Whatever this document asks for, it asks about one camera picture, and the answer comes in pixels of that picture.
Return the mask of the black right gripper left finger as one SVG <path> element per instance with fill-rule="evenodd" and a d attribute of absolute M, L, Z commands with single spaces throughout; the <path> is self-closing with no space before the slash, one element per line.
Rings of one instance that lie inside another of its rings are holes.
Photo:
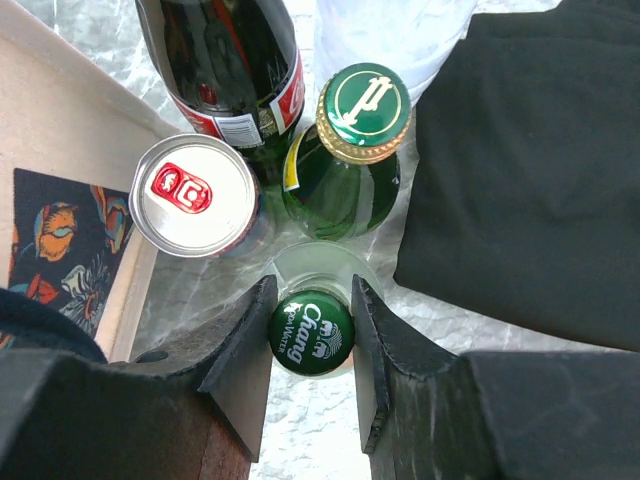
<path fill-rule="evenodd" d="M 268 275 L 225 313 L 131 362 L 82 329 L 1 294 L 5 479 L 245 479 L 258 461 L 278 300 Z"/>

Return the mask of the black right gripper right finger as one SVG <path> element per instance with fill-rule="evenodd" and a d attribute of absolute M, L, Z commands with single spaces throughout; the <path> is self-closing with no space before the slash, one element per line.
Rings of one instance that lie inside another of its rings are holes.
<path fill-rule="evenodd" d="M 635 479 L 639 358 L 453 354 L 352 280 L 361 447 L 375 479 Z"/>

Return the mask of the red-top drink can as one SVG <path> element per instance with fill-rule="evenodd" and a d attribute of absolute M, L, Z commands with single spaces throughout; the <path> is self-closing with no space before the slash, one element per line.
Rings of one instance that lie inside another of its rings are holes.
<path fill-rule="evenodd" d="M 142 155 L 129 210 L 150 243 L 181 258 L 257 253 L 275 234 L 271 208 L 247 162 L 203 134 L 168 137 Z"/>

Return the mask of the green glass bottle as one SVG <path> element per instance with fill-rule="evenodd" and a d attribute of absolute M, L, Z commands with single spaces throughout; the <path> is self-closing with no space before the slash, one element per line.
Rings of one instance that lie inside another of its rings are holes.
<path fill-rule="evenodd" d="M 411 120 L 401 78 L 377 63 L 357 63 L 323 87 L 316 118 L 291 144 L 282 199 L 309 237 L 342 241 L 378 227 L 400 190 L 397 150 Z"/>

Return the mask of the beige canvas tote bag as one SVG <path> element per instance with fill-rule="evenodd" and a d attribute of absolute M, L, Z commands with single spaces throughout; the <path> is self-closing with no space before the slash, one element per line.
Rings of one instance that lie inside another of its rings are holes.
<path fill-rule="evenodd" d="M 1 5 L 1 285 L 127 360 L 156 249 L 128 206 L 140 156 L 174 133 L 14 1 Z"/>

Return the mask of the Coca-Cola glass bottle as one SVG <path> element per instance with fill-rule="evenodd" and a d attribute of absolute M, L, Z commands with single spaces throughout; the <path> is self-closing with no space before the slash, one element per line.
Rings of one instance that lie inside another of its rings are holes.
<path fill-rule="evenodd" d="M 145 0 L 136 9 L 152 63 L 194 130 L 238 150 L 263 187 L 278 185 L 305 104 L 285 4 Z"/>

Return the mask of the blue-cap water bottle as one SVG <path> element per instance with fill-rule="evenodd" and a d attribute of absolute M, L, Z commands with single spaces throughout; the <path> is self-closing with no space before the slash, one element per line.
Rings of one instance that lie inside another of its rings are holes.
<path fill-rule="evenodd" d="M 473 0 L 318 1 L 314 84 L 321 91 L 339 70 L 361 62 L 400 76 L 415 104 L 465 35 Z"/>

